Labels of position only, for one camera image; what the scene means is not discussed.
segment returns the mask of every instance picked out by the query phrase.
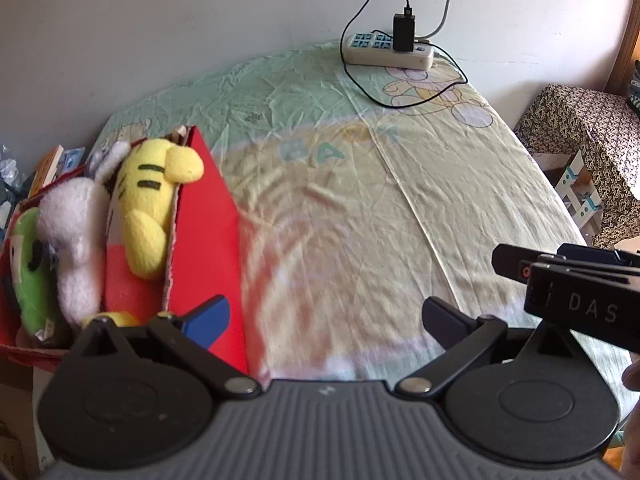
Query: plush toy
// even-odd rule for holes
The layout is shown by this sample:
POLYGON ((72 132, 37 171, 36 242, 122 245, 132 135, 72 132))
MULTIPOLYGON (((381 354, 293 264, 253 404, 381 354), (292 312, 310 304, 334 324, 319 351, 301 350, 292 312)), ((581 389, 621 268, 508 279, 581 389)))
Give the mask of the plush toy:
POLYGON ((82 320, 82 329, 84 330, 89 323, 91 323, 95 317, 105 316, 111 318, 111 320, 116 324, 116 326, 140 326, 142 323, 136 319, 133 314, 126 312, 123 310, 122 312, 99 312, 98 314, 94 314, 93 316, 85 317, 82 320))
POLYGON ((164 273, 175 187, 203 173, 193 148, 166 139, 143 141, 123 162, 113 192, 120 204, 127 263, 139 278, 156 280, 164 273))
POLYGON ((70 331, 58 307, 48 247, 36 238, 38 214, 32 207, 15 221, 9 239, 12 283, 22 326, 34 345, 64 348, 70 331))
POLYGON ((40 201, 38 238, 58 253, 58 303, 73 328, 100 311, 110 200, 104 183, 129 150, 129 143, 117 142, 96 168, 94 180, 69 179, 40 201))

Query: power strip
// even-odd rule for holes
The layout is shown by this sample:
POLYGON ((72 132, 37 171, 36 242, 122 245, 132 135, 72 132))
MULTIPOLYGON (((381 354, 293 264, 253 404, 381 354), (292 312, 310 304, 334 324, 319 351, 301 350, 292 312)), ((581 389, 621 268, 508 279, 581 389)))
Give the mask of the power strip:
POLYGON ((397 52, 386 34, 359 32, 343 46, 344 60, 352 65, 395 66, 424 70, 433 65, 433 47, 417 44, 413 52, 397 52))

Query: white wall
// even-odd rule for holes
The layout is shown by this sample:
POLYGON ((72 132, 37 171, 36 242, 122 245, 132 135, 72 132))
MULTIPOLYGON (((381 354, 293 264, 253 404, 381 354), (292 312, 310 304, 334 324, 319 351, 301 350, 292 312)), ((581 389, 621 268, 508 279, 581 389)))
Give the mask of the white wall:
MULTIPOLYGON (((0 136, 24 166, 89 143, 108 116, 172 82, 339 37, 364 0, 0 0, 0 136)), ((444 0, 411 0, 418 31, 444 0)), ((547 82, 602 88, 631 0, 452 0, 436 42, 513 126, 547 82)), ((390 26, 375 0, 357 28, 390 26)))

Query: wooden frame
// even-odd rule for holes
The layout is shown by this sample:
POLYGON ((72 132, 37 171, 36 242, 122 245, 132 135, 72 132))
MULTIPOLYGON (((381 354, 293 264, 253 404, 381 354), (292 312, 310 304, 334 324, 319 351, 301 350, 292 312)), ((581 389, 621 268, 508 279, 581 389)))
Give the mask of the wooden frame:
POLYGON ((640 59, 640 0, 634 0, 626 23, 625 35, 604 91, 626 96, 626 86, 634 72, 634 61, 640 59))

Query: bed sheet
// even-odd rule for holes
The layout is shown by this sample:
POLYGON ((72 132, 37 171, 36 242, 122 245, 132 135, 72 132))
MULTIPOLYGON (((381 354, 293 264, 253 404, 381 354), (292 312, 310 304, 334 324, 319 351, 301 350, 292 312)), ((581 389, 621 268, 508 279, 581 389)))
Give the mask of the bed sheet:
MULTIPOLYGON (((408 104, 458 78, 353 66, 379 100, 408 104)), ((535 161, 486 100, 460 85, 405 110, 373 105, 337 45, 246 62, 117 113, 94 149, 197 124, 241 215, 250 372, 386 379, 442 348, 420 321, 434 295, 476 317, 535 326, 525 287, 495 275, 500 242, 555 251, 582 237, 535 161)), ((580 336, 627 413, 628 352, 580 336)))

